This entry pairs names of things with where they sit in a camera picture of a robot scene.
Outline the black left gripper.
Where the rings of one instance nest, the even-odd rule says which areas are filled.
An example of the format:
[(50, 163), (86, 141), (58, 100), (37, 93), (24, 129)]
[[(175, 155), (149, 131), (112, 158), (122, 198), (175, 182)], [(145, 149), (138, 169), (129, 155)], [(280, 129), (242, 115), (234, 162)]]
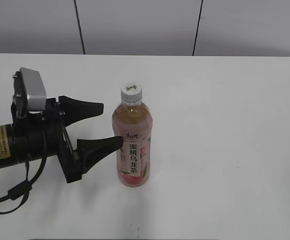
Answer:
[(104, 113), (104, 104), (67, 96), (48, 98), (43, 111), (31, 113), (24, 104), (10, 107), (12, 164), (24, 164), (57, 156), (67, 183), (82, 179), (94, 165), (123, 147), (122, 136), (103, 139), (78, 139), (73, 149), (66, 127)]

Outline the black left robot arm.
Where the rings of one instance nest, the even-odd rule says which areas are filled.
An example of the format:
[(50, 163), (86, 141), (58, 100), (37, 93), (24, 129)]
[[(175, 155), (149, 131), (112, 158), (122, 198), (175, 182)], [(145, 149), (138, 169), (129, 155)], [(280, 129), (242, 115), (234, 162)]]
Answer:
[(48, 98), (42, 112), (26, 112), (19, 118), (12, 104), (13, 122), (0, 125), (0, 169), (57, 156), (66, 182), (81, 180), (99, 161), (122, 148), (123, 137), (78, 139), (73, 149), (66, 128), (103, 112), (103, 103), (59, 96)]

